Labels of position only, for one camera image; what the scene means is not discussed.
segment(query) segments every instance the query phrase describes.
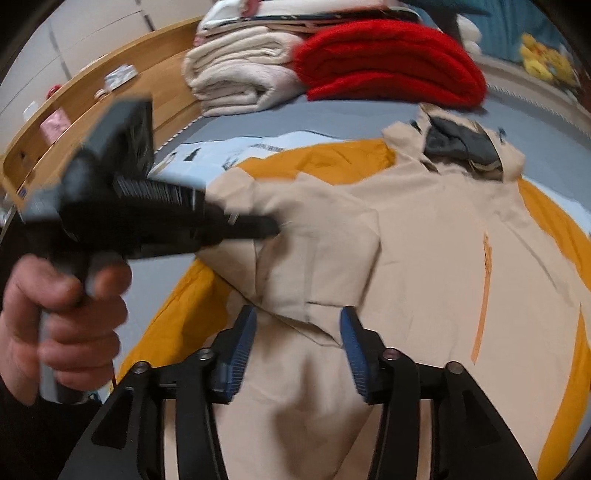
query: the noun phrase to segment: folded blanket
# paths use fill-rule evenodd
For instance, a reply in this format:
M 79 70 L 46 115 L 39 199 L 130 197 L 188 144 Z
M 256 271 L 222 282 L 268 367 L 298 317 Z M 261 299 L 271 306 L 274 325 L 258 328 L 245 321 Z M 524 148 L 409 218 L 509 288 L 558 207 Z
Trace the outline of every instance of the folded blanket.
M 191 81 L 204 69 L 227 60 L 244 59 L 255 63 L 281 65 L 291 62 L 291 52 L 304 40 L 293 33 L 252 27 L 223 35 L 187 53 L 183 76 Z
M 296 73 L 279 65 L 228 60 L 201 72 L 190 85 L 202 115 L 235 115 L 266 110 L 305 91 Z
M 294 53 L 309 100 L 397 99 L 473 108 L 482 72 L 448 35 L 409 22 L 369 20 L 328 28 Z
M 330 25 L 340 25 L 343 23 L 356 22 L 359 20 L 375 20 L 379 18 L 389 18 L 391 20 L 404 20 L 406 22 L 422 23 L 419 14 L 407 7 L 393 7 L 391 9 L 377 8 L 370 10 L 353 10 L 314 14 L 256 14 L 251 17 L 241 17 L 235 18 L 233 20 L 219 21 L 213 26 L 212 24 L 209 24 L 203 20 L 197 27 L 197 37 L 207 38 L 213 35 L 219 35 L 220 33 L 238 30 L 240 28 L 254 27 L 255 25 L 264 25 L 266 27 L 275 25 L 282 27 L 285 30 L 285 27 L 290 25 L 292 27 L 298 27 L 300 31 L 304 31 L 306 33 L 315 33 Z
M 396 3 L 392 0 L 219 0 L 203 17 L 199 30 L 216 28 L 241 18 L 388 9 L 396 8 Z

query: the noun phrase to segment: white towel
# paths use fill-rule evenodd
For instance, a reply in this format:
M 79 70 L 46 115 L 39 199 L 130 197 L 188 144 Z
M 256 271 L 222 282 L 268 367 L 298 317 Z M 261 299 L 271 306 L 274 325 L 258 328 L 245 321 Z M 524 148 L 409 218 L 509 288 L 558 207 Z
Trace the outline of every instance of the white towel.
M 201 72 L 190 86 L 201 100 L 203 116 L 266 110 L 306 90 L 293 70 L 247 60 L 216 63 Z
M 238 20 L 243 16 L 243 0 L 219 0 L 199 23 L 197 31 L 208 30 Z M 265 0 L 258 2 L 252 17 L 279 17 L 285 15 L 314 15 L 351 10 L 397 8 L 395 0 Z
M 183 62 L 183 76 L 191 85 L 200 72 L 227 60 L 282 65 L 291 62 L 293 49 L 302 43 L 298 35 L 264 26 L 237 30 L 189 51 Z

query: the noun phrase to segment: wooden bed frame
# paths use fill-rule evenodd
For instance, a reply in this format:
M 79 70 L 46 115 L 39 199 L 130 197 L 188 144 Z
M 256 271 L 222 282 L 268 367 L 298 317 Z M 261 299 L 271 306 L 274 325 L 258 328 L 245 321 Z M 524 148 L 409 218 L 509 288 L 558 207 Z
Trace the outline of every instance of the wooden bed frame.
M 181 75 L 181 63 L 193 45 L 193 18 L 145 35 L 92 63 L 46 101 L 20 129 L 0 157 L 2 187 L 17 208 L 28 194 L 59 179 L 80 140 L 108 106 L 125 96 L 151 96 L 154 103 L 154 142 L 158 148 L 200 115 L 199 103 Z M 139 75 L 114 92 L 95 100 L 105 76 L 123 64 L 133 64 Z M 49 146 L 41 123 L 63 108 L 72 126 Z

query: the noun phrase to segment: metal screw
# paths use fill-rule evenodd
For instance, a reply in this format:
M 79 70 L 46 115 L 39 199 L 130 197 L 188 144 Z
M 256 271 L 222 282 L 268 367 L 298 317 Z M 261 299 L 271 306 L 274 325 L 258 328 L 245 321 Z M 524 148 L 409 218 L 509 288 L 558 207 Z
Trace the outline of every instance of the metal screw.
M 464 371 L 464 366 L 459 362 L 449 362 L 447 364 L 447 369 L 456 375 L 461 374 Z
M 199 350 L 199 359 L 201 361 L 211 360 L 214 355 L 213 350 L 210 348 L 202 348 Z
M 144 372 L 147 372 L 150 368 L 152 368 L 152 365 L 144 361 L 137 362 L 133 367 L 131 367 L 134 374 L 142 374 Z
M 402 354 L 395 348 L 386 348 L 382 353 L 385 360 L 398 360 Z

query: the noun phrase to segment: paper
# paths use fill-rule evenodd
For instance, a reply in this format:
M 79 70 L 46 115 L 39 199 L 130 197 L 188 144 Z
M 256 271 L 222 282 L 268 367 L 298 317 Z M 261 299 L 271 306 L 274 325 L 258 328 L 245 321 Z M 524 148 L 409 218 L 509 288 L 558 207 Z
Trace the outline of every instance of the paper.
M 138 76 L 138 71 L 133 65 L 122 65 L 105 77 L 105 90 L 112 92 L 124 83 Z
M 226 170 L 247 158 L 267 158 L 293 148 L 342 141 L 314 132 L 297 131 L 279 137 L 236 137 L 182 144 L 155 165 L 148 178 L 204 189 Z

